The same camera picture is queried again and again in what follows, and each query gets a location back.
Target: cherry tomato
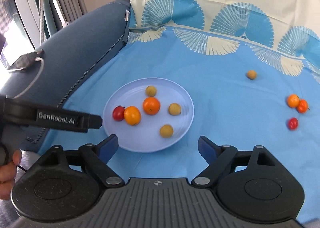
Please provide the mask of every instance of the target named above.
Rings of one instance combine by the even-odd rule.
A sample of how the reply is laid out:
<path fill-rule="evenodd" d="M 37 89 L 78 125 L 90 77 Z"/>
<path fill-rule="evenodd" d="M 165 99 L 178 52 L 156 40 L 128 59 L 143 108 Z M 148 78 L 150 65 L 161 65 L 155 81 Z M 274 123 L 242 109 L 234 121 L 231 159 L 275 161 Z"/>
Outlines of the cherry tomato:
<path fill-rule="evenodd" d="M 161 104 L 157 98 L 147 97 L 143 101 L 142 106 L 143 106 L 143 110 L 146 114 L 155 115 L 159 112 Z"/>
<path fill-rule="evenodd" d="M 141 120 L 139 109 L 135 106 L 129 106 L 124 110 L 124 119 L 129 125 L 137 125 Z"/>
<path fill-rule="evenodd" d="M 299 125 L 299 122 L 298 122 L 298 119 L 297 118 L 291 118 L 289 121 L 288 121 L 288 128 L 290 130 L 295 130 L 296 128 L 298 128 L 298 125 Z"/>
<path fill-rule="evenodd" d="M 296 108 L 300 102 L 300 99 L 297 95 L 290 95 L 287 99 L 287 104 L 291 108 Z"/>
<path fill-rule="evenodd" d="M 116 121 L 122 121 L 124 119 L 124 107 L 117 106 L 115 109 L 113 109 L 112 117 Z"/>
<path fill-rule="evenodd" d="M 309 109 L 308 103 L 306 100 L 301 99 L 299 105 L 297 106 L 297 111 L 301 114 L 304 114 Z"/>

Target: light blue plate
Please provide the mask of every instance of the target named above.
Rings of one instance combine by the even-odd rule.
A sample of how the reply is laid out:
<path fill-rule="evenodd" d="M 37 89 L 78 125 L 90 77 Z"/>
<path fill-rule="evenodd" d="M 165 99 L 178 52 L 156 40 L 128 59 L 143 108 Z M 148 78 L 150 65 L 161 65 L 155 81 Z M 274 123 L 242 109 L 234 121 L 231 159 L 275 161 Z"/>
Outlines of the light blue plate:
<path fill-rule="evenodd" d="M 145 89 L 153 85 L 157 88 L 156 98 L 161 103 L 156 115 L 147 115 L 142 103 L 147 97 Z M 168 113 L 171 103 L 181 105 L 181 114 Z M 125 120 L 117 122 L 112 118 L 113 109 L 118 106 L 135 106 L 140 110 L 141 121 L 136 126 L 128 125 Z M 108 135 L 116 134 L 119 147 L 134 152 L 160 151 L 178 142 L 189 130 L 194 116 L 194 106 L 188 92 L 180 85 L 163 78 L 142 78 L 119 88 L 108 100 L 103 111 L 103 127 Z M 170 124 L 174 133 L 170 138 L 159 134 L 164 124 Z"/>

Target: human hand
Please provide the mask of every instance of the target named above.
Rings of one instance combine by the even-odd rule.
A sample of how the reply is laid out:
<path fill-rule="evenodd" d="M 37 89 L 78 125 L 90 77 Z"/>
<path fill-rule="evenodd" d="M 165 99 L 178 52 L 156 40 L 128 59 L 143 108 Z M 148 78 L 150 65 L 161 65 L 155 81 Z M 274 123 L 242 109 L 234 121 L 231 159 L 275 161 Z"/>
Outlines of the human hand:
<path fill-rule="evenodd" d="M 14 186 L 14 178 L 17 174 L 17 165 L 20 164 L 21 158 L 21 150 L 17 150 L 12 156 L 12 161 L 0 167 L 0 199 L 10 199 L 11 189 Z"/>

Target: white cord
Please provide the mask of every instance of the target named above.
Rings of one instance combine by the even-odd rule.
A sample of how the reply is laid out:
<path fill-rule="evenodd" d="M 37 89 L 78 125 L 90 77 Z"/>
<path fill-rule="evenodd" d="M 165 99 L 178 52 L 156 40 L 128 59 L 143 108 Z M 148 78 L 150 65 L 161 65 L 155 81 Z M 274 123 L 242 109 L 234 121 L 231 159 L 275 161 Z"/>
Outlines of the white cord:
<path fill-rule="evenodd" d="M 43 68 L 44 68 L 44 60 L 43 60 L 43 58 L 38 57 L 38 58 L 35 58 L 35 61 L 41 61 L 41 66 L 40 66 L 38 74 L 32 80 L 32 82 L 27 86 L 27 88 L 24 89 L 20 94 L 16 95 L 14 98 L 18 98 L 18 97 L 22 96 L 23 94 L 25 94 L 31 88 L 31 86 L 33 86 L 33 84 L 38 80 L 39 76 L 41 75 Z"/>
<path fill-rule="evenodd" d="M 39 0 L 39 16 L 40 16 L 40 45 L 44 42 L 44 3 Z"/>

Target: red cherry tomato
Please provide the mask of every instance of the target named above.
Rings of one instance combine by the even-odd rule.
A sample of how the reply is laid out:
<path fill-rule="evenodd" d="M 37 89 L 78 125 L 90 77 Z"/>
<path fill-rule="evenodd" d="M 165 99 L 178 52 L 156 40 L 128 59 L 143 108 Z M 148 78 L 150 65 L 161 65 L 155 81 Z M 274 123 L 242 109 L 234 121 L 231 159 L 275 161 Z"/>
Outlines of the red cherry tomato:
<path fill-rule="evenodd" d="M 117 106 L 112 113 L 112 117 L 116 121 L 122 121 L 124 119 L 124 107 Z"/>
<path fill-rule="evenodd" d="M 297 118 L 291 118 L 289 121 L 288 121 L 288 128 L 290 130 L 295 130 L 296 128 L 298 128 L 298 125 L 299 125 L 299 122 L 298 122 L 298 119 Z"/>

